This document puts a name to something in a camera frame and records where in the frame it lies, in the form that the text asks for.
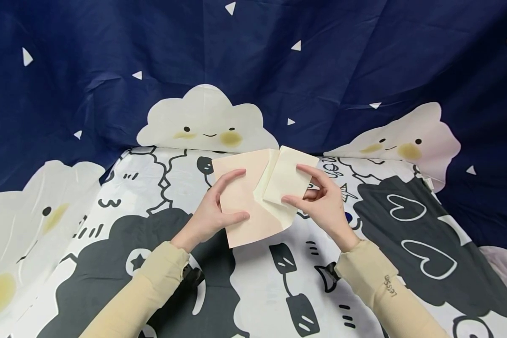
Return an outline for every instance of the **hand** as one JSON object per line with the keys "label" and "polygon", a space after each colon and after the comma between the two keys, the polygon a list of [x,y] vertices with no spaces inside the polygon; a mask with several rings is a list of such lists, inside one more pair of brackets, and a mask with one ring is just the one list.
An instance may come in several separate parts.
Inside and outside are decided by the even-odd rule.
{"label": "hand", "polygon": [[225,187],[235,178],[246,173],[246,169],[237,169],[222,175],[217,182],[205,193],[203,200],[189,222],[171,240],[171,244],[191,252],[197,244],[206,242],[218,231],[250,218],[250,214],[241,211],[234,214],[222,213],[219,198]]}
{"label": "hand", "polygon": [[342,192],[338,185],[325,172],[306,164],[297,164],[297,169],[312,175],[311,182],[319,189],[307,189],[301,199],[296,196],[284,196],[282,202],[288,203],[310,215],[339,246],[342,252],[348,252],[360,241],[347,223],[342,202]]}

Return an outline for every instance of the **bedsheet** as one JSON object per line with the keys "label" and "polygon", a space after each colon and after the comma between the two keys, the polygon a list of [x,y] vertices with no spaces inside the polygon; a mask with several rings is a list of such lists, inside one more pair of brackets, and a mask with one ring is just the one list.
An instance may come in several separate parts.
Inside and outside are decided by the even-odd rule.
{"label": "bedsheet", "polygon": [[[11,338],[76,338],[162,241],[179,231],[226,153],[139,147],[124,153],[64,258]],[[321,157],[353,230],[374,241],[399,278],[455,338],[507,338],[507,289],[413,164]],[[228,249],[221,231],[192,252],[205,280],[183,282],[139,337],[387,337],[345,281],[324,267],[338,247],[310,217]],[[291,264],[282,268],[278,261]]]}

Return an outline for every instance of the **navy blue backdrop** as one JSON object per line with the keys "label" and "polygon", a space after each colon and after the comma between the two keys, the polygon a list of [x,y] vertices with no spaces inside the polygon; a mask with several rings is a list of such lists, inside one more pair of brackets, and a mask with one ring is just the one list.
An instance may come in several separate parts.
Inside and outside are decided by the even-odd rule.
{"label": "navy blue backdrop", "polygon": [[462,145],[438,196],[507,249],[507,0],[230,2],[0,0],[0,192],[47,160],[110,168],[154,103],[201,83],[314,154],[437,101]]}

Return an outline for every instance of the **sleeve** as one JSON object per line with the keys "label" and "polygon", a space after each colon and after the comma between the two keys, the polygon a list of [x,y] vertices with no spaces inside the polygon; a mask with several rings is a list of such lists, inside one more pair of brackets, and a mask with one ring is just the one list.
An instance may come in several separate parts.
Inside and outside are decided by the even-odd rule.
{"label": "sleeve", "polygon": [[162,243],[80,337],[137,337],[154,312],[178,288],[189,257],[183,249],[177,249],[169,242]]}
{"label": "sleeve", "polygon": [[398,270],[370,241],[340,254],[335,271],[353,289],[391,338],[448,338],[417,297],[397,278]]}

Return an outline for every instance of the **paper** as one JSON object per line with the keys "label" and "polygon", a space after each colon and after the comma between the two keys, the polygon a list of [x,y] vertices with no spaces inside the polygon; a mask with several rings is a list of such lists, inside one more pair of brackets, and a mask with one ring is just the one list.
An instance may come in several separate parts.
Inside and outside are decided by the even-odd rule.
{"label": "paper", "polygon": [[282,146],[263,199],[283,205],[281,199],[285,195],[302,197],[312,177],[303,171],[296,170],[297,164],[315,167],[318,161],[317,157]]}
{"label": "paper", "polygon": [[229,247],[253,243],[289,228],[296,207],[280,202],[281,196],[304,195],[311,177],[296,170],[297,163],[317,165],[317,157],[283,146],[212,160],[216,179],[246,168],[246,175],[231,182],[220,196],[222,211],[250,213],[250,219],[226,228]]}

